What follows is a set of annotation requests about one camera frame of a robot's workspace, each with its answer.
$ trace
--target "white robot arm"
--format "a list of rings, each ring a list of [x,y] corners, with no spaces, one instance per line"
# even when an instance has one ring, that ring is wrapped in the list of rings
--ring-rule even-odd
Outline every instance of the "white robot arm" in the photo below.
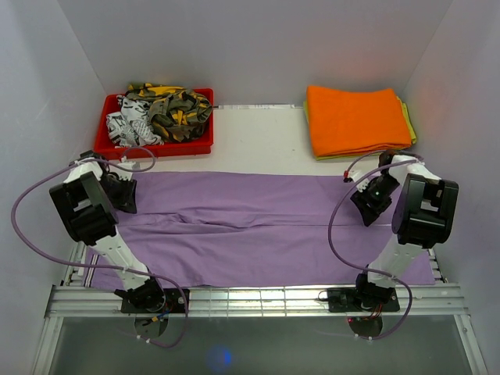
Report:
[[[412,261],[436,243],[445,242],[452,229],[458,197],[458,184],[431,173],[416,157],[386,151],[379,166],[413,160],[413,164],[394,166],[379,177],[361,181],[351,200],[368,227],[391,204],[391,194],[402,187],[392,218],[390,241],[367,268],[400,277]],[[352,171],[348,177],[356,179]],[[356,279],[356,297],[362,306],[385,305],[395,295],[395,281],[379,273],[361,273]]]
[[[104,159],[87,152],[80,156],[70,175],[50,189],[50,195],[71,238],[91,246],[106,261],[120,268],[148,272],[129,249],[116,229],[116,210],[136,213],[136,181],[132,173],[108,168],[99,162],[85,159]],[[120,165],[131,170],[133,162]],[[163,309],[166,296],[159,282],[152,277],[117,270],[124,290],[115,294],[127,300],[136,309],[157,312]]]

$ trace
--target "red tray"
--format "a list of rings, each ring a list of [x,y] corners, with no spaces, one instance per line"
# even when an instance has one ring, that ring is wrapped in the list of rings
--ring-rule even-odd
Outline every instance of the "red tray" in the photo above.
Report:
[[[204,95],[213,105],[213,90],[211,88],[195,89],[199,94]],[[120,107],[116,100],[118,95],[108,95],[102,109],[97,136],[95,137],[94,151],[104,155],[107,159],[119,159],[125,150],[124,147],[116,148],[108,136],[108,127],[106,126],[106,115],[119,112]],[[165,143],[164,145],[145,146],[156,156],[175,156],[175,155],[200,155],[209,154],[213,145],[213,113],[209,117],[205,133],[201,138],[187,143]],[[142,150],[131,150],[127,154],[128,158],[148,158],[149,155]]]

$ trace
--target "stack of folded towels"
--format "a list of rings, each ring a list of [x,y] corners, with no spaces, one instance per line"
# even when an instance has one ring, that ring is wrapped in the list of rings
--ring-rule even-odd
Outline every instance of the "stack of folded towels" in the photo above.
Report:
[[[406,104],[390,88],[348,92],[309,86],[305,113],[317,159],[402,149],[416,143]]]

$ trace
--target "white wall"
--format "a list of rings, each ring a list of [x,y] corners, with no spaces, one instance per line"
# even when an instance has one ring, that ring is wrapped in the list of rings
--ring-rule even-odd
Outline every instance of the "white wall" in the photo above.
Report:
[[[56,0],[0,0],[0,373],[30,372],[61,266],[31,253],[10,226],[19,193],[61,169],[94,137],[104,90]],[[20,208],[30,239],[68,257],[70,238],[45,186]]]
[[[59,0],[108,93],[212,87],[302,103],[308,84],[401,92],[451,0]]]
[[[437,258],[462,285],[490,373],[500,373],[499,7],[497,0],[455,0],[404,95],[417,151],[460,186],[452,236]]]

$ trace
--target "purple cloth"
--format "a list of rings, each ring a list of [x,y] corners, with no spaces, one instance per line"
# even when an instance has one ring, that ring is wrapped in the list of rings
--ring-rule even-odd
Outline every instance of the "purple cloth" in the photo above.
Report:
[[[339,262],[327,242],[331,211],[348,189],[342,177],[161,172],[134,178],[137,214],[120,212],[118,228],[153,273],[183,287],[355,282],[359,271]],[[393,210],[366,228],[347,200],[332,232],[338,251],[359,265],[372,262],[391,236]],[[123,287],[112,270],[90,275],[87,286]],[[402,279],[434,284],[428,255],[415,259]]]

